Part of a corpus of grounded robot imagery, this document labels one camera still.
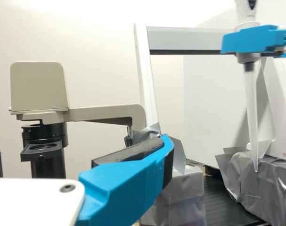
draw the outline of white wall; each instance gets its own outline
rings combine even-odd
[[[0,150],[5,177],[30,177],[30,164],[20,162],[20,127],[28,123],[17,121],[8,113],[12,62],[60,62],[65,70],[70,106],[139,103],[133,25],[126,21],[196,26],[232,7],[232,0],[120,3],[0,1]],[[110,21],[96,23],[100,18],[108,20],[109,15]],[[183,59],[152,56],[152,65],[163,132],[184,138]],[[123,126],[69,123],[67,177],[77,178],[78,172],[90,168],[91,159],[123,148],[125,135]]]

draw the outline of metal beam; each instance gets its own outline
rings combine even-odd
[[[151,55],[217,55],[232,30],[147,27]]]

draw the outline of wrapped box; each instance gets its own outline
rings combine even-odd
[[[254,171],[250,152],[216,156],[230,196],[272,226],[286,226],[286,161],[270,156]]]
[[[199,167],[173,169],[171,182],[140,218],[144,226],[205,226],[204,178]]]

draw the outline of white pipette tip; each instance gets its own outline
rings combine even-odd
[[[257,92],[256,92],[256,71],[254,63],[244,64],[246,112],[248,131],[251,144],[252,159],[255,172],[258,171],[258,116],[257,116]]]

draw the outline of black work surface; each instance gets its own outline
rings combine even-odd
[[[204,204],[208,226],[256,226],[264,222],[229,196],[221,178],[204,177]]]

